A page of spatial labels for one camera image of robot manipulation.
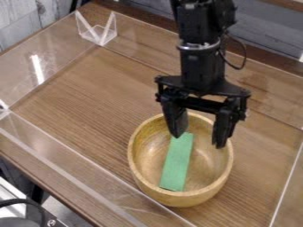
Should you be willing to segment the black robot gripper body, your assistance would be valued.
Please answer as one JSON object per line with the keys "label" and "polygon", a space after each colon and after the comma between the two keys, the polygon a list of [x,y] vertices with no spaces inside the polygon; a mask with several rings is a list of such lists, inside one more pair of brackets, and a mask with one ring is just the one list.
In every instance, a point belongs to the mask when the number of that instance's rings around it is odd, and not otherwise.
{"label": "black robot gripper body", "polygon": [[250,92],[225,80],[226,62],[221,44],[181,42],[177,51],[181,73],[154,77],[156,101],[161,103],[161,97],[166,97],[185,110],[193,109],[209,114],[224,106],[237,108],[238,121],[242,121]]}

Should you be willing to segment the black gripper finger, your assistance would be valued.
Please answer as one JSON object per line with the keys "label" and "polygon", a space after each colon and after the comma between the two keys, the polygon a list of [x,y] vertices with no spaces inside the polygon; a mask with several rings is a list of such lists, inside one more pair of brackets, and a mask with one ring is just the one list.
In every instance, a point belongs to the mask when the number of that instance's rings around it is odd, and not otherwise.
{"label": "black gripper finger", "polygon": [[170,135],[178,138],[188,127],[186,110],[173,99],[161,97],[161,111]]}
{"label": "black gripper finger", "polygon": [[212,115],[214,116],[212,145],[216,149],[221,149],[225,146],[226,139],[233,135],[234,125],[240,120],[240,113],[237,108],[224,106],[216,109]]}

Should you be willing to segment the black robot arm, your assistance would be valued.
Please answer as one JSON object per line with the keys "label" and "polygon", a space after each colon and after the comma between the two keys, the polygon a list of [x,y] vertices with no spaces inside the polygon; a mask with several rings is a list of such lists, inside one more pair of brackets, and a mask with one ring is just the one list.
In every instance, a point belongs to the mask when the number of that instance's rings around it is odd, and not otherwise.
{"label": "black robot arm", "polygon": [[189,109],[214,115],[212,144],[222,148],[234,125],[245,118],[249,90],[225,80],[224,38],[234,24],[233,0],[170,0],[178,30],[181,73],[160,75],[156,101],[168,130],[180,137],[188,128]]}

